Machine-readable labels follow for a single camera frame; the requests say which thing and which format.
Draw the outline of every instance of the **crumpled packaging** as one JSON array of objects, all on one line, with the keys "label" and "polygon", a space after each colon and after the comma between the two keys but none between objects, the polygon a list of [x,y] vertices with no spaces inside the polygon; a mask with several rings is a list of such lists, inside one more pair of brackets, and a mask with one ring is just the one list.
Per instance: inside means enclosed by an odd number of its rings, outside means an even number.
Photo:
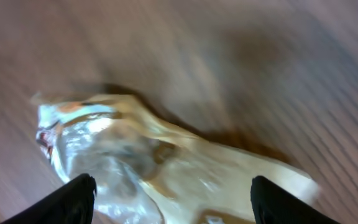
[{"label": "crumpled packaging", "polygon": [[58,176],[89,173],[94,208],[114,223],[253,223],[252,178],[310,203],[318,186],[282,162],[156,118],[131,95],[36,95],[37,142]]}]

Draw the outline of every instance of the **food wrapper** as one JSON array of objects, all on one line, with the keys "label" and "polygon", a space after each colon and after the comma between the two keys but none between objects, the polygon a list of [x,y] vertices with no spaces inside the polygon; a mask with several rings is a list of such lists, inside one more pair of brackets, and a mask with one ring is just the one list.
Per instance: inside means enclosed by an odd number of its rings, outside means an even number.
[{"label": "food wrapper", "polygon": [[253,223],[252,178],[310,203],[318,186],[282,162],[209,142],[131,95],[36,95],[37,142],[62,181],[92,175],[114,223]]}]

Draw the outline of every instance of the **crumpled plastic wrapper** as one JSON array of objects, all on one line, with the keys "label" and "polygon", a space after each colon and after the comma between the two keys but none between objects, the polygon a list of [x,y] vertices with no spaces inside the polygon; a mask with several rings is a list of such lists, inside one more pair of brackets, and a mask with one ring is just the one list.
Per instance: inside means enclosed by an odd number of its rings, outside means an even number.
[{"label": "crumpled plastic wrapper", "polygon": [[308,203],[318,186],[284,163],[208,142],[131,95],[36,95],[37,142],[58,176],[96,179],[94,208],[114,223],[251,223],[252,178]]}]

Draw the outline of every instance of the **laminate floor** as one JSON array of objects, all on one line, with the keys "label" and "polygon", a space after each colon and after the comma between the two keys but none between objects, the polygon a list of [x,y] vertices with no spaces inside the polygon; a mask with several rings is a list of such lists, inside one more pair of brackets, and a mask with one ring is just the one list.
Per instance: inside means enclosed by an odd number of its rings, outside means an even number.
[{"label": "laminate floor", "polygon": [[62,184],[29,98],[116,86],[307,171],[315,208],[358,223],[358,1],[0,0],[0,222]]}]

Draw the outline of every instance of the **wooden floor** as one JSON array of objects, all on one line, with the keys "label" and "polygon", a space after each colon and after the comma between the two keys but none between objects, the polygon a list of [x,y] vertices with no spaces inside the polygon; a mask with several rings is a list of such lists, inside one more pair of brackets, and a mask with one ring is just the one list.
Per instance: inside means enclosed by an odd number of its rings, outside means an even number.
[{"label": "wooden floor", "polygon": [[0,0],[0,221],[62,184],[29,98],[116,86],[307,171],[315,207],[358,223],[358,0]]}]

